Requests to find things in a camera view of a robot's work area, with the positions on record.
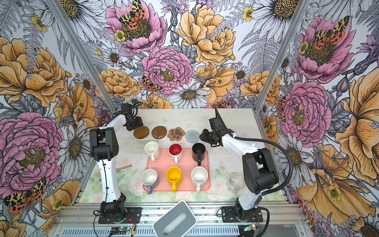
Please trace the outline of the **matte brown round coaster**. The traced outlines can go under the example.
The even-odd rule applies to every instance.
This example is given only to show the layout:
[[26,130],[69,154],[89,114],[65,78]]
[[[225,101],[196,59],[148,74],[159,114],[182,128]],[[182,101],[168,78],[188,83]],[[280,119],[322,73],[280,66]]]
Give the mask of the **matte brown round coaster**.
[[133,135],[136,139],[144,139],[150,134],[150,130],[147,126],[141,126],[134,130]]

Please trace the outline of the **grey blue round coaster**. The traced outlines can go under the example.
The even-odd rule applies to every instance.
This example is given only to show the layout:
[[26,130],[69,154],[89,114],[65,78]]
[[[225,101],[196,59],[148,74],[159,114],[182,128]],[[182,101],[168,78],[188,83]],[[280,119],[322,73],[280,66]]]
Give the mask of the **grey blue round coaster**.
[[187,142],[195,144],[200,140],[200,134],[195,130],[186,132],[185,139]]

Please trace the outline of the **black mug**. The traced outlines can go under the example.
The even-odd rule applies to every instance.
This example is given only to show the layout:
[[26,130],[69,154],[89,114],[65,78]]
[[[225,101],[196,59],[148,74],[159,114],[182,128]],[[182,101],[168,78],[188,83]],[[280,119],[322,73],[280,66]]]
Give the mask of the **black mug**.
[[197,162],[198,166],[201,166],[201,162],[205,158],[206,148],[202,143],[195,143],[192,146],[192,159]]

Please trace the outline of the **glossy brown round coaster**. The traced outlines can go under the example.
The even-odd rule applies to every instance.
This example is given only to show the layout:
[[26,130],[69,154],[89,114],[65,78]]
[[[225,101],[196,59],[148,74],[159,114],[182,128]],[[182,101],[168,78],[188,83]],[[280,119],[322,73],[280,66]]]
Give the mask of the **glossy brown round coaster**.
[[151,134],[155,139],[163,139],[167,135],[167,129],[164,126],[157,126],[153,128]]

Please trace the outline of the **brown paw print coaster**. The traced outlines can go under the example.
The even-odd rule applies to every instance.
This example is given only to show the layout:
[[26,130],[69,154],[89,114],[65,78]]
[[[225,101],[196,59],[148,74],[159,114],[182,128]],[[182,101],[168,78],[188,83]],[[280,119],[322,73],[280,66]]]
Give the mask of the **brown paw print coaster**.
[[167,133],[167,137],[170,141],[181,141],[185,134],[185,131],[181,127],[177,127],[170,129]]

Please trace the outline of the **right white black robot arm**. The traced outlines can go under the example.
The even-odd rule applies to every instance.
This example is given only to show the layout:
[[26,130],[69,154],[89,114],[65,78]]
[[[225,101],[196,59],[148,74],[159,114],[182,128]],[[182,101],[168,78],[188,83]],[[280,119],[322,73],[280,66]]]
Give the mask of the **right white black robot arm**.
[[[204,129],[200,134],[200,140],[210,144],[211,147],[222,146],[233,152],[237,157],[242,158],[246,188],[236,200],[232,217],[236,217],[240,222],[245,222],[255,217],[255,222],[261,222],[263,219],[259,218],[258,214],[263,208],[258,207],[259,203],[264,196],[278,192],[286,187],[292,178],[294,164],[289,153],[272,141],[237,136],[233,130],[227,128],[218,108],[215,107],[214,110],[215,117],[209,119],[211,129]],[[272,145],[284,154],[288,161],[288,175],[278,187],[274,187],[279,182],[279,175],[270,150],[267,148],[259,149],[255,144],[249,144],[249,142]]]

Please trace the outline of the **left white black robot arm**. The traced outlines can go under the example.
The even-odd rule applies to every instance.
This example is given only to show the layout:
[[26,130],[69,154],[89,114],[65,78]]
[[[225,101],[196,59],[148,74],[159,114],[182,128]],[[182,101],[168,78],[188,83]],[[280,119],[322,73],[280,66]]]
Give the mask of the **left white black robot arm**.
[[116,175],[116,156],[119,153],[116,132],[122,127],[133,131],[143,126],[143,121],[138,116],[138,107],[141,105],[141,102],[122,104],[121,110],[106,124],[89,131],[90,154],[97,162],[102,181],[103,197],[99,220],[106,223],[121,223],[127,215],[124,207],[126,197],[119,189]]

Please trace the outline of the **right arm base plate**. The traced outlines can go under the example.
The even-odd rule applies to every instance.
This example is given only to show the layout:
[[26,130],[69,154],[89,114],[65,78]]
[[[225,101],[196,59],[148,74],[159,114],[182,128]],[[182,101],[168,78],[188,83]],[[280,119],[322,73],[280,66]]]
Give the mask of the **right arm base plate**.
[[243,210],[239,206],[223,206],[221,208],[221,217],[224,223],[263,222],[263,215],[259,208]]

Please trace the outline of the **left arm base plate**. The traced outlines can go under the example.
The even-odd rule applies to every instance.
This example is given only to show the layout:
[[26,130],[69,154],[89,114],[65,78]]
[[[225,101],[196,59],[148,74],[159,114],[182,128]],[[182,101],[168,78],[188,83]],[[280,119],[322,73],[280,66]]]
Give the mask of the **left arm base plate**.
[[123,213],[101,214],[99,224],[138,224],[141,218],[142,208],[128,207]]

